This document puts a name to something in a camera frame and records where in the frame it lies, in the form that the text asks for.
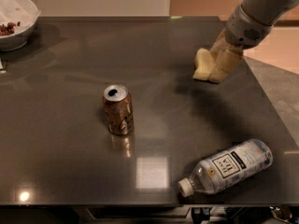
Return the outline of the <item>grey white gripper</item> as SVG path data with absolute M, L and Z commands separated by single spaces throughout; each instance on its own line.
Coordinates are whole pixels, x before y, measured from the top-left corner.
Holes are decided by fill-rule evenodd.
M 243 54 L 231 51 L 231 44 L 251 49 L 258 46 L 272 28 L 254 20 L 239 5 L 209 50 L 212 68 L 208 80 L 216 84 L 223 82 L 241 63 Z

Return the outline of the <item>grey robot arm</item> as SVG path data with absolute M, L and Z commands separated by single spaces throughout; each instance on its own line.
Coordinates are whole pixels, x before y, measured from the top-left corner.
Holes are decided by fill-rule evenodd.
M 258 46 L 278 19 L 298 5 L 299 0 L 243 0 L 210 50 L 215 64 L 207 80 L 225 80 L 242 62 L 244 50 Z

